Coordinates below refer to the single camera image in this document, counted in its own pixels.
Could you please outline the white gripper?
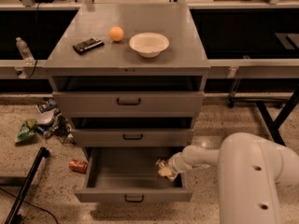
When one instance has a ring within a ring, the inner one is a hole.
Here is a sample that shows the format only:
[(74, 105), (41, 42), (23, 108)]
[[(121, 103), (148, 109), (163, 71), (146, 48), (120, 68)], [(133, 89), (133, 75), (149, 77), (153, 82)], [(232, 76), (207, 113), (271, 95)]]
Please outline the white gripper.
[(169, 181), (174, 181), (178, 174), (185, 173), (192, 169), (193, 158), (183, 152), (179, 152), (168, 160), (168, 165), (170, 168), (166, 166), (159, 168), (158, 174), (162, 177), (166, 177)]

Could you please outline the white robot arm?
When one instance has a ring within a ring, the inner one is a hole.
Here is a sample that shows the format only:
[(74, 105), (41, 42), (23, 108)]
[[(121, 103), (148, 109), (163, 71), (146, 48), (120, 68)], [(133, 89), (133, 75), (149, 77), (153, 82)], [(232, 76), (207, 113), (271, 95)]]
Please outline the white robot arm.
[(282, 224), (278, 186), (299, 183), (299, 156), (251, 133), (233, 133), (218, 149), (189, 145), (155, 163), (173, 181), (187, 171), (218, 168), (220, 224)]

